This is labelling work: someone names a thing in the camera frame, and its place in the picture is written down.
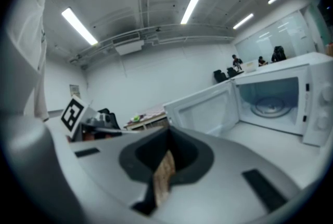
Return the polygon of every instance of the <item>white sleeve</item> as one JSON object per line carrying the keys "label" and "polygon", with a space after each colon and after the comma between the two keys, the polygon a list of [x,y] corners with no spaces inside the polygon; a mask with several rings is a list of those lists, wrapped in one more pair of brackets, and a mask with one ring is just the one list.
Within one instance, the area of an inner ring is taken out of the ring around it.
{"label": "white sleeve", "polygon": [[35,87],[35,117],[45,121],[49,118],[44,93],[45,60],[40,70],[41,77]]}

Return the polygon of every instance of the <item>white wall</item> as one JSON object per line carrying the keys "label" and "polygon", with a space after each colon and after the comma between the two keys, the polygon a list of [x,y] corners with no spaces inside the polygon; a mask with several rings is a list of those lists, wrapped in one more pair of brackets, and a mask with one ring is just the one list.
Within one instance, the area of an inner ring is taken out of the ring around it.
{"label": "white wall", "polygon": [[122,127],[142,110],[212,86],[232,66],[233,45],[160,45],[109,57],[87,70],[92,108],[108,108]]}
{"label": "white wall", "polygon": [[277,0],[271,5],[264,5],[261,9],[254,12],[254,18],[243,27],[237,29],[237,34],[232,42],[237,44],[254,33],[264,29],[270,24],[280,20],[281,18],[306,7],[313,3],[318,5],[320,0]]}
{"label": "white wall", "polygon": [[65,108],[71,99],[69,85],[79,85],[81,98],[89,102],[87,81],[80,68],[61,61],[47,59],[44,84],[48,111]]}

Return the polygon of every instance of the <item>black pad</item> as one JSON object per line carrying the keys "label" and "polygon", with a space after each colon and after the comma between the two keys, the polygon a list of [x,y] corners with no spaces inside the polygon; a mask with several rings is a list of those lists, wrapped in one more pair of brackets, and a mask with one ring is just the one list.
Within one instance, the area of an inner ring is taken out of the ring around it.
{"label": "black pad", "polygon": [[258,170],[253,169],[242,173],[242,175],[269,212],[273,212],[287,202]]}
{"label": "black pad", "polygon": [[85,150],[82,150],[82,151],[75,152],[74,154],[77,157],[84,157],[84,156],[96,154],[96,153],[99,153],[99,152],[100,151],[97,148],[89,148],[89,149],[85,149]]}

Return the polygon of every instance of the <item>ceiling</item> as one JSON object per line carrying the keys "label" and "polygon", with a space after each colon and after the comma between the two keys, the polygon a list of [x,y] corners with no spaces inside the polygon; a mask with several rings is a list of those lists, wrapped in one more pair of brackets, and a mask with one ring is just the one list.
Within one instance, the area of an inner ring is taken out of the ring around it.
{"label": "ceiling", "polygon": [[[267,7],[268,0],[200,0],[188,24],[180,25],[189,1],[46,0],[47,53],[85,67],[116,53],[112,39],[133,32],[145,40],[143,47],[184,41],[230,42],[236,36],[232,27]],[[62,17],[68,7],[100,42],[98,46],[90,46]]]}

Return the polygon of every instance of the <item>glass partition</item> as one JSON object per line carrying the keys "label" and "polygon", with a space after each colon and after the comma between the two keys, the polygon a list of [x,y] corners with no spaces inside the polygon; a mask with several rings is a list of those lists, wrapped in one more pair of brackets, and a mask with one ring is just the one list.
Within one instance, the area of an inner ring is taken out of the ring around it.
{"label": "glass partition", "polygon": [[287,58],[316,51],[313,39],[300,12],[294,12],[236,44],[243,62],[260,56],[272,62],[275,46],[282,46]]}

